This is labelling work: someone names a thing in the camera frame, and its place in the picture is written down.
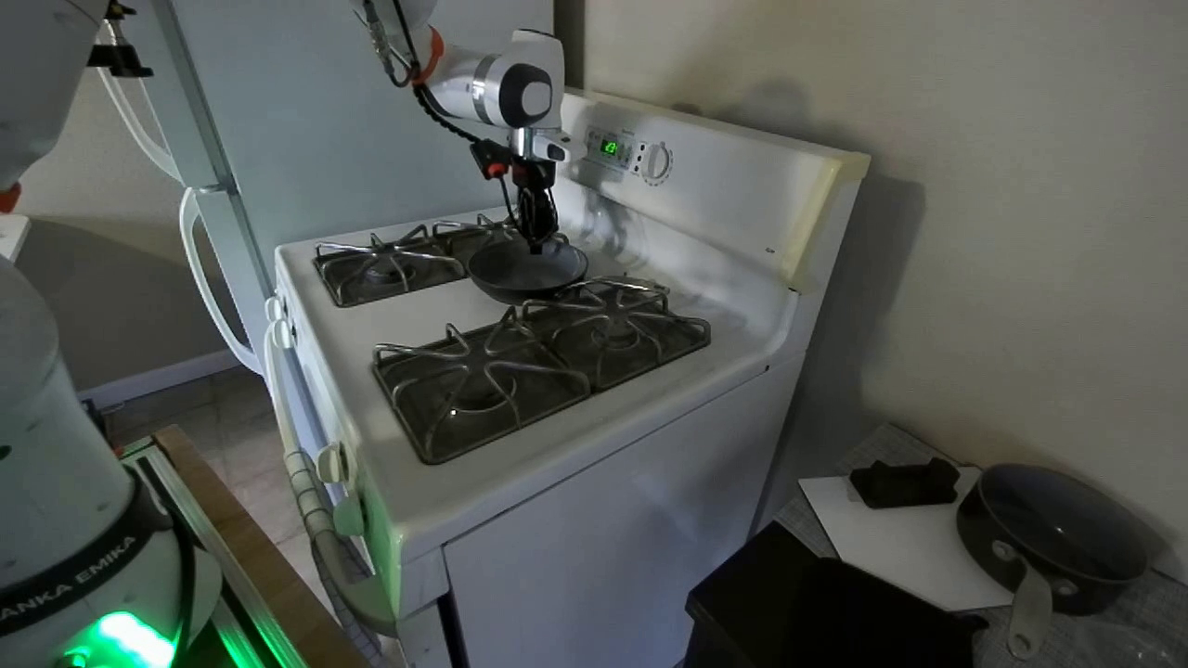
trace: white wall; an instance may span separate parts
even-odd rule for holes
[[[790,458],[889,415],[1188,557],[1188,3],[598,0],[586,90],[878,156]]]
[[[92,76],[24,187],[32,229],[19,269],[61,319],[79,390],[223,348],[182,262],[180,187],[135,147]]]

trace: metal pan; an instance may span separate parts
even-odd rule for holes
[[[1089,617],[1140,578],[1160,548],[1133,512],[1098,491],[1046,473],[998,463],[957,509],[972,559],[1015,586],[1009,652],[1034,657],[1051,609]]]
[[[566,239],[547,240],[537,252],[524,239],[500,239],[473,255],[473,283],[504,303],[521,303],[566,295],[586,269],[586,255]]]

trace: white gas stove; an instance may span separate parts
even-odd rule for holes
[[[276,313],[336,525],[414,647],[431,621],[418,648],[467,663],[677,663],[686,590],[756,512],[864,156],[579,98],[566,130],[576,295],[483,295],[467,244],[504,212],[464,212],[282,244]]]

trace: gas burner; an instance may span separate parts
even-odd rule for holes
[[[370,239],[368,244],[315,248],[315,271],[343,308],[431,288],[467,276],[467,260],[489,239],[509,234],[509,224],[474,218],[464,226],[416,226],[399,240]]]
[[[428,348],[381,344],[376,380],[423,463],[444,463],[592,395],[592,380],[557,369],[511,313],[474,334],[444,328],[444,340]]]
[[[673,314],[666,286],[608,280],[423,348],[381,344],[370,370],[416,458],[444,463],[706,344],[709,328]]]

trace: refrigerator door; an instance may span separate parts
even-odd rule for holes
[[[555,29],[555,3],[452,0],[436,27],[504,53],[515,27]],[[161,0],[121,29],[258,354],[276,244],[500,199],[467,145],[385,83],[349,0]]]

